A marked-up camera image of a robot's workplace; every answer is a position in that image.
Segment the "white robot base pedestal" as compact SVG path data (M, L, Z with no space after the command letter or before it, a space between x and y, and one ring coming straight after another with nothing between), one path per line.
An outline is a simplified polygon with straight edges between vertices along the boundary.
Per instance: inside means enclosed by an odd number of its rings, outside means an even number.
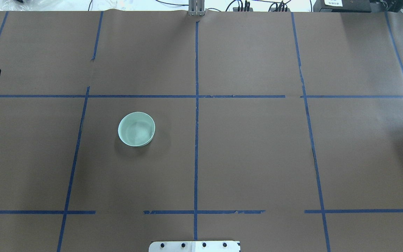
M156 241L152 242L149 252L240 252L239 241Z

